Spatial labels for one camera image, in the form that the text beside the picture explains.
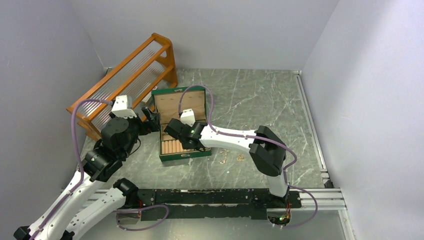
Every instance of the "white panel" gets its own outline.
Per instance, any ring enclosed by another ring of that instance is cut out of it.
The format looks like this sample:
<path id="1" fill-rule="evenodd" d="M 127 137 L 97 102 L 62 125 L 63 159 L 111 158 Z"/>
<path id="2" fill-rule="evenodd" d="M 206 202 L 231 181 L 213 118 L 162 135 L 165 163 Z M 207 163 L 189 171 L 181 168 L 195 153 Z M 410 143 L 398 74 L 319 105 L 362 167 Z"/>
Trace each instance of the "white panel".
<path id="1" fill-rule="evenodd" d="M 112 211 L 125 204 L 126 197 L 117 188 L 111 188 L 94 203 L 76 214 L 68 224 L 66 230 L 74 232 L 72 240 L 79 240 L 89 229 Z"/>
<path id="2" fill-rule="evenodd" d="M 116 66 L 153 32 L 179 68 L 300 70 L 338 0 L 71 0 L 100 59 Z"/>
<path id="3" fill-rule="evenodd" d="M 424 239 L 423 9 L 341 0 L 302 71 L 357 239 Z"/>
<path id="4" fill-rule="evenodd" d="M 255 130 L 241 131 L 241 130 L 216 127 L 216 126 L 213 126 L 213 127 L 215 128 L 216 131 L 221 131 L 227 134 L 256 136 Z M 249 145 L 254 142 L 254 139 L 218 134 L 212 131 L 209 125 L 207 125 L 201 131 L 200 142 L 206 148 L 224 148 L 224 149 L 238 150 L 240 152 L 249 154 L 249 151 L 251 149 Z"/>
<path id="5" fill-rule="evenodd" d="M 80 181 L 80 178 L 80 172 L 76 171 L 72 180 L 60 196 L 51 204 L 47 211 L 38 218 L 37 221 L 29 226 L 31 230 L 29 234 L 31 236 L 36 232 L 38 227 L 45 220 L 45 217 L 50 214 L 57 203 L 60 202 L 60 200 Z M 91 182 L 90 176 L 85 174 L 83 183 L 62 203 L 54 215 L 44 225 L 43 230 L 37 234 L 35 240 L 54 240 L 61 238 L 66 226 L 69 224 L 73 216 L 78 213 L 81 206 L 84 205 L 87 199 L 89 199 L 89 197 L 103 184 L 104 182 L 101 181 Z"/>
<path id="6" fill-rule="evenodd" d="M 35 221 L 75 172 L 66 111 L 105 71 L 67 0 L 0 3 L 0 239 Z M 77 127 L 79 147 L 86 136 Z"/>

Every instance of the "black metal plate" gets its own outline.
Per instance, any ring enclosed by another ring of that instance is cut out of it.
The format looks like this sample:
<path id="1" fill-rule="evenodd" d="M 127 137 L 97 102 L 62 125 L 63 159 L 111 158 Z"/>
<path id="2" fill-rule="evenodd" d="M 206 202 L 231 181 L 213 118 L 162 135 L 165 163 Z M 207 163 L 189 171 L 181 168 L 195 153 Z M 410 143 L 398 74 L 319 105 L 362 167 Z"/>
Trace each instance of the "black metal plate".
<path id="1" fill-rule="evenodd" d="M 170 219 L 251 217 L 265 220 L 267 209 L 286 207 L 286 198 L 270 194 L 268 188 L 139 189 L 138 196 L 146 206 L 167 205 Z M 298 191 L 289 191 L 287 200 L 292 208 L 302 207 Z M 163 208 L 143 211 L 141 221 L 161 219 L 165 212 Z"/>

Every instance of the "gray marble surface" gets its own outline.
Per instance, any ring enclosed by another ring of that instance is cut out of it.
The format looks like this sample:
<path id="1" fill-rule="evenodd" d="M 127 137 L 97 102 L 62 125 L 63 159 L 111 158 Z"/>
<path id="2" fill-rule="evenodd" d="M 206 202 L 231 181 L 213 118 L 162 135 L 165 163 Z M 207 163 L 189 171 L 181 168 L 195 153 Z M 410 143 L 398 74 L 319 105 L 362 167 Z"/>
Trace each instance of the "gray marble surface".
<path id="1" fill-rule="evenodd" d="M 270 127 L 298 155 L 288 171 L 289 181 L 302 188 L 323 188 L 320 167 L 312 143 L 298 85 L 292 71 L 248 69 L 179 69 L 179 86 L 203 84 L 215 99 L 212 123 L 238 130 Z M 266 188 L 267 179 L 249 155 L 214 148 L 212 156 L 162 164 L 159 133 L 141 136 L 141 147 L 103 188 L 127 178 L 139 188 L 210 189 Z M 82 154 L 92 149 L 87 138 Z M 287 161 L 293 160 L 289 155 Z"/>

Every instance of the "orange wooden shelf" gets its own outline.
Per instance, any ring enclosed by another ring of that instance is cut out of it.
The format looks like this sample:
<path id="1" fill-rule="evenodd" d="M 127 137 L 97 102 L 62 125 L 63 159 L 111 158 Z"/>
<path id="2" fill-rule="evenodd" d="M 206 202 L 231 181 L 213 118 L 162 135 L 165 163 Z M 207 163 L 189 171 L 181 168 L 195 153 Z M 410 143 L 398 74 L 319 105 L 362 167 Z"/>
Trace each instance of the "orange wooden shelf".
<path id="1" fill-rule="evenodd" d="M 132 108 L 160 82 L 166 81 L 170 88 L 178 85 L 172 42 L 153 33 L 134 52 L 104 76 L 71 106 L 70 113 L 78 102 L 85 99 L 113 100 L 118 95 L 129 95 L 133 99 Z M 94 140 L 101 137 L 102 126 L 110 119 L 111 107 L 104 103 L 86 103 L 77 112 L 78 125 L 86 130 Z"/>

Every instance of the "green box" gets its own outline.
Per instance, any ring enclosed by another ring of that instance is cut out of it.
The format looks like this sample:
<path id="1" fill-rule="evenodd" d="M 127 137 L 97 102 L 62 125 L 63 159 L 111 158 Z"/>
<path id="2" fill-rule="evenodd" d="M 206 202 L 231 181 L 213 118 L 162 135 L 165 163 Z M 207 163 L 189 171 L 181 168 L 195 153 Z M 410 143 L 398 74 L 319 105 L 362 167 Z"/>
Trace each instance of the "green box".
<path id="1" fill-rule="evenodd" d="M 162 162 L 212 155 L 210 148 L 205 151 L 180 151 L 179 142 L 164 132 L 171 119 L 180 119 L 178 103 L 186 88 L 184 86 L 151 91 L 154 107 L 160 113 L 159 158 Z M 196 86 L 185 93 L 181 104 L 181 110 L 184 109 L 193 109 L 196 121 L 207 121 L 206 92 L 203 87 Z"/>

